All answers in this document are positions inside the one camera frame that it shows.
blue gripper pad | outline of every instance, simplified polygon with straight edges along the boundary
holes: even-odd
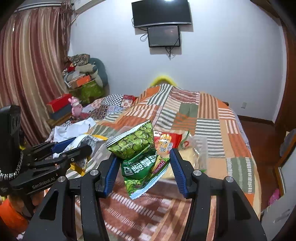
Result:
[[[119,166],[120,166],[120,161],[118,157],[115,157],[113,159],[113,162],[110,166],[109,172],[106,176],[106,184],[105,184],[105,189],[104,189],[104,195],[108,196],[109,193],[112,192],[117,174],[118,174],[118,170],[119,170]]]
[[[76,139],[76,137],[73,137],[73,138],[70,138],[68,140],[65,140],[65,141],[62,141],[62,142],[59,142],[59,143],[55,144],[52,147],[52,153],[62,153],[63,150],[65,150],[65,148],[69,144],[71,144],[75,139]]]
[[[182,159],[176,148],[170,151],[170,164],[173,169],[179,192],[186,198],[192,198],[197,188],[192,181],[191,173],[194,171],[190,162]]]

orange box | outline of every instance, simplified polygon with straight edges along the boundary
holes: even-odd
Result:
[[[91,77],[89,75],[87,75],[87,76],[83,76],[77,80],[70,81],[69,85],[71,86],[71,89],[75,89],[77,87],[80,87],[80,86],[86,84],[90,80],[91,80]]]

wooden floor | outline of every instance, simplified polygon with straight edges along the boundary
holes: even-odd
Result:
[[[249,139],[252,154],[257,164],[262,188],[261,209],[268,206],[268,199],[278,188],[275,163],[280,159],[279,148],[284,140],[284,133],[277,133],[272,125],[241,120],[243,129]]]

metal screw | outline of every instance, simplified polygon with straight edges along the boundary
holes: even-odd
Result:
[[[62,183],[63,181],[66,180],[66,177],[61,176],[61,177],[59,177],[57,180],[58,180],[60,183]]]
[[[194,170],[193,174],[196,176],[200,176],[202,174],[202,172],[200,170]]]
[[[230,177],[230,176],[227,176],[227,177],[226,177],[226,181],[229,182],[229,183],[231,183],[231,182],[233,182],[233,178]]]
[[[99,171],[98,170],[91,170],[91,175],[92,176],[95,176],[95,175],[97,175],[99,173]]]

snack package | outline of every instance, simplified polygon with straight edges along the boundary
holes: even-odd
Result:
[[[161,131],[154,131],[154,142],[157,154],[162,158],[169,157],[170,150],[177,148],[182,140],[182,135]]]
[[[107,139],[108,138],[106,138],[104,136],[87,135],[87,134],[81,134],[78,137],[76,137],[76,139],[71,144],[69,144],[65,148],[65,150],[63,150],[63,152],[72,150],[76,147],[80,147],[83,145],[89,145],[92,148],[92,154],[91,154],[91,156],[86,157],[80,161],[75,161],[75,162],[71,163],[70,169],[78,172],[81,176],[84,176],[88,161],[96,154],[98,149],[101,147],[101,145]]]
[[[122,158],[121,171],[131,199],[145,193],[168,168],[169,158],[157,155],[153,137],[148,120],[106,143],[109,151]]]

